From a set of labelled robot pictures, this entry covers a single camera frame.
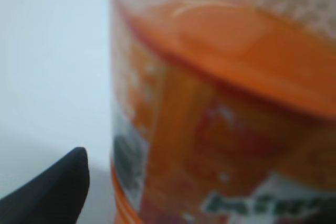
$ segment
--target black plastic object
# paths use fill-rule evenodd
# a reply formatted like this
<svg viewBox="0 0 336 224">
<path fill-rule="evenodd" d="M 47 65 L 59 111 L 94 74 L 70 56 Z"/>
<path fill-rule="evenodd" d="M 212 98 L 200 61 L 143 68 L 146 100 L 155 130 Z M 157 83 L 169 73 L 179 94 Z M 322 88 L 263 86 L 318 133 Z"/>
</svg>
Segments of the black plastic object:
<svg viewBox="0 0 336 224">
<path fill-rule="evenodd" d="M 0 200 L 0 224 L 75 224 L 89 185 L 87 152 L 75 148 Z"/>
</svg>

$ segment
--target white background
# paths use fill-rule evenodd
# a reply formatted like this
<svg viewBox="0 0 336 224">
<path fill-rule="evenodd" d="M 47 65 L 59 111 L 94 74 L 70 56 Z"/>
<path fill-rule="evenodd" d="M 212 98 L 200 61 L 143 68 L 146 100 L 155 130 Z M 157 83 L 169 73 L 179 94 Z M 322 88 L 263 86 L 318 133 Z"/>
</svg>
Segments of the white background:
<svg viewBox="0 0 336 224">
<path fill-rule="evenodd" d="M 0 198 L 84 146 L 79 224 L 113 223 L 109 51 L 109 0 L 0 0 Z"/>
</svg>

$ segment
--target orange liquid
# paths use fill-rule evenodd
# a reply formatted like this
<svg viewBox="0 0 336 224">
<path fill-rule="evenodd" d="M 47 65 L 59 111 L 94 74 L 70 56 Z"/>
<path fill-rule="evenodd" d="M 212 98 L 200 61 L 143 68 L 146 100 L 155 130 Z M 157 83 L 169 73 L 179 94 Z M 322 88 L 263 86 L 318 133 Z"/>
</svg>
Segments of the orange liquid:
<svg viewBox="0 0 336 224">
<path fill-rule="evenodd" d="M 138 36 L 168 60 L 335 122 L 335 48 L 300 25 L 224 0 L 176 1 L 129 18 Z"/>
<path fill-rule="evenodd" d="M 175 1 L 141 15 L 119 10 L 116 48 L 130 43 L 113 57 L 116 93 L 151 147 L 142 203 L 153 206 L 132 212 L 115 180 L 121 219 L 130 215 L 140 223 L 139 214 L 145 223 L 162 223 L 162 215 L 180 218 L 187 211 L 200 223 L 226 223 L 226 216 L 200 211 L 209 192 L 248 198 L 273 170 L 302 186 L 334 190 L 332 158 L 314 166 L 305 157 L 312 149 L 336 150 L 335 48 L 298 24 L 224 0 Z M 148 74 L 147 66 L 156 71 Z M 150 102 L 141 87 L 150 87 Z M 236 99 L 235 91 L 243 95 Z M 228 107 L 232 125 L 222 115 L 207 118 L 212 102 Z M 264 103 L 291 116 L 259 106 Z M 294 120 L 298 114 L 332 126 Z M 229 175 L 227 183 L 218 179 L 222 173 Z"/>
</svg>

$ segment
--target liquid surface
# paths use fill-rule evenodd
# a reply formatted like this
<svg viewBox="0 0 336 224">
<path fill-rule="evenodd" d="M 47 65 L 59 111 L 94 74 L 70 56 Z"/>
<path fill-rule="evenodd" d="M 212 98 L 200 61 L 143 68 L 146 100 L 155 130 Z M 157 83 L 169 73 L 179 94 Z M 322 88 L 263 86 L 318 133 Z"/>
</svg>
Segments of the liquid surface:
<svg viewBox="0 0 336 224">
<path fill-rule="evenodd" d="M 327 121 L 336 118 L 336 53 L 299 24 L 224 0 L 183 0 L 129 15 L 159 55 Z"/>
</svg>

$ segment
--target orange soda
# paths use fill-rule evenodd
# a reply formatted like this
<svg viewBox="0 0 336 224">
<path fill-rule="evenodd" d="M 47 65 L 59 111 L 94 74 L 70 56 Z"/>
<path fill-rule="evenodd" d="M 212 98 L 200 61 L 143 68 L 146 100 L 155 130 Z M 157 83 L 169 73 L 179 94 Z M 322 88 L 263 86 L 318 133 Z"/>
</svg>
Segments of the orange soda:
<svg viewBox="0 0 336 224">
<path fill-rule="evenodd" d="M 227 0 L 141 15 L 116 3 L 115 224 L 303 223 L 336 208 L 332 41 Z"/>
</svg>

